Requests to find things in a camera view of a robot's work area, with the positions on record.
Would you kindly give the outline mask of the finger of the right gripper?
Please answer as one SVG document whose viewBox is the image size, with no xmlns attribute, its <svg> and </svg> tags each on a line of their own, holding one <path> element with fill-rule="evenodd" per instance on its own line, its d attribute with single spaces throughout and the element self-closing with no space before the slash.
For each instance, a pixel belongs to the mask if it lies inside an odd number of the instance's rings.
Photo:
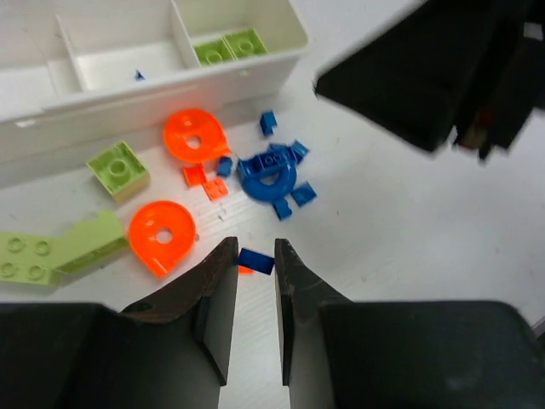
<svg viewBox="0 0 545 409">
<path fill-rule="evenodd" d="M 414 147 L 436 151 L 451 132 L 504 7 L 426 1 L 318 76 L 315 93 Z"/>
</svg>

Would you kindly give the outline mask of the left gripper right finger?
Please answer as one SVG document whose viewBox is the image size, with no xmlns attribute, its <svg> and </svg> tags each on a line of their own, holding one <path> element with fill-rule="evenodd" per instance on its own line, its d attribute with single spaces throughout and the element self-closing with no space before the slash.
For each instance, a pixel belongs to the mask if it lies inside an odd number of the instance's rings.
<svg viewBox="0 0 545 409">
<path fill-rule="evenodd" d="M 315 274 L 287 239 L 275 240 L 274 260 L 282 383 L 289 386 L 304 354 L 325 356 L 321 309 L 350 300 Z"/>
</svg>

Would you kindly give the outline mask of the small blue lego bottom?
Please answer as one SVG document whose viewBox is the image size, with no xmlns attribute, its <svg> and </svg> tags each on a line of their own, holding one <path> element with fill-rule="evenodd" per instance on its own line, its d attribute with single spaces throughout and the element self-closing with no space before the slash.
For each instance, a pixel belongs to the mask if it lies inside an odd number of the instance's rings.
<svg viewBox="0 0 545 409">
<path fill-rule="evenodd" d="M 243 248 L 238 255 L 238 266 L 251 268 L 254 272 L 261 274 L 271 275 L 274 267 L 274 258 L 257 251 Z"/>
</svg>

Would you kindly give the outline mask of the small orange lego bottom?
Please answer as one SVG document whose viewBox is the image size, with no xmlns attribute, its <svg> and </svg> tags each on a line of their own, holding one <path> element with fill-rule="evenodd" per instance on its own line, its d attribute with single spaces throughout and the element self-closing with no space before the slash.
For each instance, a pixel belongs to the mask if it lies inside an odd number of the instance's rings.
<svg viewBox="0 0 545 409">
<path fill-rule="evenodd" d="M 239 266 L 238 267 L 238 272 L 240 274 L 252 274 L 252 273 L 254 273 L 254 270 L 251 269 L 251 268 L 244 267 L 244 266 Z"/>
</svg>

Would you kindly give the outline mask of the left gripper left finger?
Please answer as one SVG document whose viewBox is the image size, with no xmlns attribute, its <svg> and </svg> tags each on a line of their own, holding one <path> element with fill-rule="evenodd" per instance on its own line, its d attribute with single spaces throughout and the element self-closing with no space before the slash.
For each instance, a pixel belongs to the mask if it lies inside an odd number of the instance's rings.
<svg viewBox="0 0 545 409">
<path fill-rule="evenodd" d="M 121 312 L 151 325 L 190 320 L 193 341 L 227 384 L 238 287 L 238 239 L 224 238 L 198 265 Z"/>
</svg>

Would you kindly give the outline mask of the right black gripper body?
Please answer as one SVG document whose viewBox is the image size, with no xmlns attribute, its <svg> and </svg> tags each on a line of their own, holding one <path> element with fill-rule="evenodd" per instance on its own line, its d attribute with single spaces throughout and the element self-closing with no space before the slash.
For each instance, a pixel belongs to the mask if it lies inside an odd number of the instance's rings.
<svg viewBox="0 0 545 409">
<path fill-rule="evenodd" d="M 455 121 L 453 146 L 481 161 L 508 151 L 531 112 L 544 108 L 544 2 L 497 4 L 504 9 Z"/>
</svg>

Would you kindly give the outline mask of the blue round lego piece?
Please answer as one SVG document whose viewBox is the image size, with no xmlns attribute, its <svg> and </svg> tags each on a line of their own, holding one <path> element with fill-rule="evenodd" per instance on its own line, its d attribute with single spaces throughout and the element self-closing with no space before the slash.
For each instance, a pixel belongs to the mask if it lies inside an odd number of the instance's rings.
<svg viewBox="0 0 545 409">
<path fill-rule="evenodd" d="M 252 198 L 272 203 L 291 192 L 297 180 L 297 156 L 282 145 L 237 163 L 242 189 Z"/>
</svg>

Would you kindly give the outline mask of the orange round lego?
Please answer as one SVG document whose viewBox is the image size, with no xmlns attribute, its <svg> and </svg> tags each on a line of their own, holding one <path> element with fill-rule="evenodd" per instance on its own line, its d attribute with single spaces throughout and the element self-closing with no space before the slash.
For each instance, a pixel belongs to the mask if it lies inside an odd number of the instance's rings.
<svg viewBox="0 0 545 409">
<path fill-rule="evenodd" d="M 182 109 L 169 116 L 163 127 L 163 142 L 170 154 L 190 164 L 231 153 L 221 123 L 200 108 Z"/>
<path fill-rule="evenodd" d="M 190 252 L 197 237 L 191 212 L 170 200 L 143 205 L 129 224 L 129 244 L 141 262 L 162 279 Z"/>
</svg>

